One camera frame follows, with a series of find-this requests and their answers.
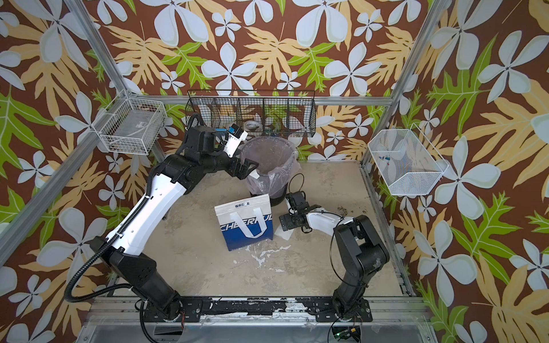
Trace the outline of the torn receipt piece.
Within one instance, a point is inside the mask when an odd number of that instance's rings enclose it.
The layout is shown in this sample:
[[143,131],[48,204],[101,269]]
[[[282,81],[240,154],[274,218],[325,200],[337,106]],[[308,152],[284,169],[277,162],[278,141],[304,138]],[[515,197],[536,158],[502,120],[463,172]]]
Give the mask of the torn receipt piece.
[[286,240],[286,241],[289,241],[291,236],[293,235],[293,230],[283,230],[283,227],[281,225],[278,226],[278,228],[274,231],[274,235],[283,239],[283,240]]

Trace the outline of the white paper receipt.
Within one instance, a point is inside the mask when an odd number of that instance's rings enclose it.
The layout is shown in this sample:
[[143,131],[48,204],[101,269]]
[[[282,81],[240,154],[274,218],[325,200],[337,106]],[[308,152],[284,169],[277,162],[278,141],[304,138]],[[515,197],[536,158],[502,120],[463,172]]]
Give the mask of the white paper receipt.
[[251,178],[257,180],[257,179],[260,178],[260,175],[259,175],[259,173],[257,172],[257,170],[254,170],[254,171],[252,171],[252,172],[249,174],[249,177],[251,177]]

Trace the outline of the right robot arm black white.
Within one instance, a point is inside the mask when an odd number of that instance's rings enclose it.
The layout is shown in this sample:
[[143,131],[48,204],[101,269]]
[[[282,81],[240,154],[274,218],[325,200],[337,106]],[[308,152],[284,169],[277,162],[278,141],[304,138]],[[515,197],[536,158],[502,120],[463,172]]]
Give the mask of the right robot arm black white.
[[311,205],[303,191],[287,194],[285,201],[288,213],[280,217],[283,231],[319,230],[331,235],[331,244],[337,244],[345,274],[337,277],[340,285],[327,312],[342,320],[371,322],[364,293],[370,280],[389,263],[390,254],[369,217],[343,217],[317,204]]

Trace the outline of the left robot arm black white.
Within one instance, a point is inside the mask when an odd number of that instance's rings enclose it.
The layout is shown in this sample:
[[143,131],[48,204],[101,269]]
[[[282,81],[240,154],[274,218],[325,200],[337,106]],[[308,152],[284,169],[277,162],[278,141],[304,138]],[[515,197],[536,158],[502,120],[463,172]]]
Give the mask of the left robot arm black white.
[[[256,162],[239,156],[239,146],[247,136],[236,124],[227,129],[204,125],[189,128],[178,150],[152,169],[144,196],[137,205],[106,238],[92,240],[90,246],[94,254],[68,282],[65,301],[84,302],[127,288],[153,306],[164,319],[177,319],[181,312],[180,295],[158,273],[156,261],[144,254],[144,247],[173,204],[188,195],[207,174],[224,171],[243,180],[257,169]],[[90,294],[74,295],[78,281],[97,260],[103,261],[126,282]]]

